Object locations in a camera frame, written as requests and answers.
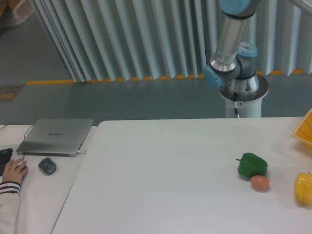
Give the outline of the person's hand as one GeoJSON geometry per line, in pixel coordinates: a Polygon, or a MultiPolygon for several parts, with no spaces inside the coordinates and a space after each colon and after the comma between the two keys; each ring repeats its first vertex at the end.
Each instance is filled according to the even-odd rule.
{"type": "Polygon", "coordinates": [[[28,173],[28,167],[25,170],[20,171],[24,165],[27,165],[27,161],[24,161],[22,158],[10,160],[5,165],[2,182],[14,182],[21,184],[24,176],[28,173]]]}

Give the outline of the striped cream sleeve forearm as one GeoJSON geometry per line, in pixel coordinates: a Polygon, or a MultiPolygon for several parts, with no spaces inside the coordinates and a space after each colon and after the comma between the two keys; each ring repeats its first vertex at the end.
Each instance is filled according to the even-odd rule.
{"type": "Polygon", "coordinates": [[[21,185],[7,181],[0,184],[0,233],[14,234],[20,207],[21,185]]]}

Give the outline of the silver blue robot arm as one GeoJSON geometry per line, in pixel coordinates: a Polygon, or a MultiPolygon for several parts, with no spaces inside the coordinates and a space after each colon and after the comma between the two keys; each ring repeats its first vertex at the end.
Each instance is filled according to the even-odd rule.
{"type": "Polygon", "coordinates": [[[221,0],[219,6],[221,32],[202,73],[223,97],[248,102],[265,96],[269,85],[258,70],[311,73],[311,1],[221,0]]]}

